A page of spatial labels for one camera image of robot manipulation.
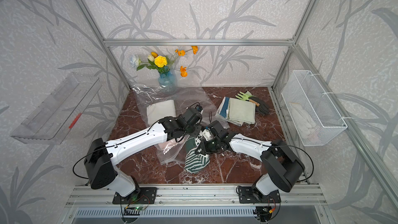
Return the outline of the green white striped towel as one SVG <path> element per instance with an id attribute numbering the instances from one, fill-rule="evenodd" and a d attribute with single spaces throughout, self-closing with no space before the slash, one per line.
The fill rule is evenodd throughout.
<path id="1" fill-rule="evenodd" d="M 209 155 L 196 154 L 195 151 L 198 148 L 199 142 L 195 140 L 195 136 L 189 136 L 185 142 L 186 159 L 184 163 L 184 169 L 188 173 L 197 173 L 203 170 L 210 163 Z"/>

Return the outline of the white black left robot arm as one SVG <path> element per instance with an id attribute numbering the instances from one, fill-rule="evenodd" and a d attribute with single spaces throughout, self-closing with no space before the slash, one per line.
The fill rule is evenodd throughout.
<path id="1" fill-rule="evenodd" d="M 122 197 L 140 193 L 140 188 L 133 177 L 118 169 L 124 159 L 153 145 L 179 141 L 191 134 L 199 125 L 201 117 L 165 117 L 145 130 L 136 132 L 118 140 L 93 141 L 84 157 L 84 165 L 90 187 L 94 190 L 107 188 Z"/>

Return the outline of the clear plastic vacuum bag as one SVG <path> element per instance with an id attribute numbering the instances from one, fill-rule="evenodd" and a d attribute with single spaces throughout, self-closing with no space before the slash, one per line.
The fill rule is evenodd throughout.
<path id="1" fill-rule="evenodd" d="M 185 108 L 185 112 L 178 116 L 166 115 L 165 113 L 175 108 L 175 103 L 167 101 L 155 103 L 150 106 L 150 113 L 160 114 L 158 118 L 147 129 L 134 133 L 126 138 L 126 143 L 121 145 L 118 155 L 120 160 L 132 156 L 153 145 L 167 142 L 180 143 L 186 136 L 193 140 L 193 148 L 187 154 L 190 156 L 187 162 L 197 161 L 203 166 L 209 163 L 209 156 L 214 153 L 223 153 L 230 150 L 230 142 L 235 133 L 224 128 L 215 120 L 209 125 L 202 125 L 203 107 L 200 102 L 193 103 Z"/>

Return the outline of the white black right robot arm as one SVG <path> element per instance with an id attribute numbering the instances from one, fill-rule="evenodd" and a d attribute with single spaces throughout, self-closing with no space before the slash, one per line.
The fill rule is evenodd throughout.
<path id="1" fill-rule="evenodd" d="M 229 150 L 261 161 L 266 174 L 252 186 L 257 198 L 266 197 L 277 190 L 290 192 L 305 170 L 302 161 L 282 140 L 266 142 L 233 132 L 216 136 L 204 130 L 195 138 L 195 142 L 196 154 L 207 156 Z"/>

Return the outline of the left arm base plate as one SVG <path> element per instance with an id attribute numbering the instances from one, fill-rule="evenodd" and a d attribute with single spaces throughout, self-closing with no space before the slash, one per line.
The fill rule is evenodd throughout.
<path id="1" fill-rule="evenodd" d="M 126 197 L 120 196 L 117 192 L 114 195 L 112 204 L 128 205 L 128 204 L 143 204 L 151 205 L 155 203 L 157 195 L 157 187 L 141 187 L 136 189 Z"/>

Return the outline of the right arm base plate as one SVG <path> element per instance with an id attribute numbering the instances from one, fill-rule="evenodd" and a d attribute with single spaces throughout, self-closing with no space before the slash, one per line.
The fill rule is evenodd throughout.
<path id="1" fill-rule="evenodd" d="M 279 190 L 271 191 L 268 195 L 261 193 L 254 186 L 244 187 L 237 186 L 236 193 L 241 204 L 256 204 L 256 203 L 275 203 L 281 202 Z"/>

